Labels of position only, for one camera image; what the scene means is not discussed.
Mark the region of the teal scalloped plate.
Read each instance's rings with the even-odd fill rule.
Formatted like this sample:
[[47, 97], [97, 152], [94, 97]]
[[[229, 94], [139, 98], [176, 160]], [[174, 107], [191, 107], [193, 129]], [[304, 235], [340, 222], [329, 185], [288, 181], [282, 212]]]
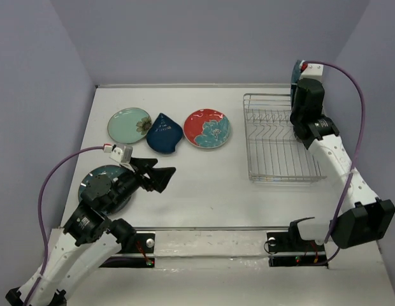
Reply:
[[302, 74], [302, 65], [303, 65], [304, 60], [297, 60], [294, 64], [294, 67], [292, 69], [291, 73], [291, 91], [290, 91], [290, 97], [291, 97], [291, 104], [293, 105], [294, 101], [294, 95], [297, 87], [297, 82]]

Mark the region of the dark blue teardrop plate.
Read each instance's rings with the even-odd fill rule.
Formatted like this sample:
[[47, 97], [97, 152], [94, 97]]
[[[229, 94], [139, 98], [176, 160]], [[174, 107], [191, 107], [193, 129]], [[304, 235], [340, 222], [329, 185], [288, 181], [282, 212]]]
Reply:
[[172, 154], [183, 137], [182, 127], [160, 113], [147, 133], [148, 146], [160, 154]]

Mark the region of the blue speckled round plate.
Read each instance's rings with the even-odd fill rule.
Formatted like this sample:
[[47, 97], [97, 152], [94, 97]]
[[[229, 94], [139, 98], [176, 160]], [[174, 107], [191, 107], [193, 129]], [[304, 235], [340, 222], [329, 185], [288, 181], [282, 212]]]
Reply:
[[[122, 168], [117, 165], [104, 165], [90, 171], [81, 181], [80, 186], [78, 188], [78, 201], [82, 200], [82, 192], [85, 190], [89, 182], [97, 175], [106, 175], [112, 181], [116, 181], [119, 175], [126, 172], [125, 168]], [[112, 215], [120, 212], [124, 207], [130, 202], [132, 196], [126, 196], [118, 205], [114, 208], [111, 208], [105, 212], [106, 215]]]

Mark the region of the light green flower plate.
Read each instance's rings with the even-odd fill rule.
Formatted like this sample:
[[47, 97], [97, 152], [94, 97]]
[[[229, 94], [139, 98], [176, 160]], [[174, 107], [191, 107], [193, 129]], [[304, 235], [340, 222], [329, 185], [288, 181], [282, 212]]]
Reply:
[[152, 126], [151, 116], [141, 108], [125, 108], [108, 121], [107, 132], [116, 143], [132, 144], [140, 141]]

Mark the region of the red and teal plate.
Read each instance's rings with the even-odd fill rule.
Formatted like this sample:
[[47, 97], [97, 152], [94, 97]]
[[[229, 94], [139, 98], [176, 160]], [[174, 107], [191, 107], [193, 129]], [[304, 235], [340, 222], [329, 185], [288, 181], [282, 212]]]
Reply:
[[186, 140], [200, 149], [216, 149], [223, 146], [232, 132], [228, 117], [210, 108], [192, 112], [184, 121]]

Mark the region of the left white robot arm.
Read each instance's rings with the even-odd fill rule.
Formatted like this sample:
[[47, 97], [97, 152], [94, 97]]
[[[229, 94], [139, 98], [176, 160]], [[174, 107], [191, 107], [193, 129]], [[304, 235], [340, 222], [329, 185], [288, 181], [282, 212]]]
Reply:
[[92, 177], [81, 200], [62, 227], [55, 245], [38, 271], [6, 294], [10, 305], [66, 305], [77, 285], [112, 255], [138, 245], [136, 230], [125, 220], [109, 216], [138, 189], [162, 193], [174, 167], [156, 168], [156, 159], [130, 158], [116, 178]]

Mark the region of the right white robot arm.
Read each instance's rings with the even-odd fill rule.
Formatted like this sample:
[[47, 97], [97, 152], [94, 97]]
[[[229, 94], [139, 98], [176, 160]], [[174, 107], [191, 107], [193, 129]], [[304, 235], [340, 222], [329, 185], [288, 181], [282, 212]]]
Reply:
[[380, 240], [395, 214], [392, 201], [380, 199], [352, 167], [338, 128], [322, 113], [324, 93], [320, 81], [299, 80], [290, 122], [295, 136], [318, 162], [341, 207], [330, 221], [314, 217], [292, 221], [287, 243], [295, 250], [303, 249], [311, 240], [332, 240], [341, 249]]

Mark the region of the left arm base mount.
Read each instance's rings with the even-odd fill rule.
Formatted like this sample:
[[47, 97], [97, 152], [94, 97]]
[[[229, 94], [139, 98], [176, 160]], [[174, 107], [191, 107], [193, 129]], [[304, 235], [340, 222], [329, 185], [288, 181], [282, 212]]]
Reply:
[[100, 268], [154, 268], [155, 232], [139, 231], [134, 243], [108, 258]]

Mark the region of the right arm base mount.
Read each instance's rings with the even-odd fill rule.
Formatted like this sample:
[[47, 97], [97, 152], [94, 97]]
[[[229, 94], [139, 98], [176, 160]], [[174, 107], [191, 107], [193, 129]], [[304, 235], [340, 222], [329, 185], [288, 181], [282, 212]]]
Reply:
[[287, 231], [267, 232], [263, 249], [270, 267], [328, 265], [325, 247], [314, 240], [303, 240], [299, 234], [298, 224], [309, 219], [292, 221]]

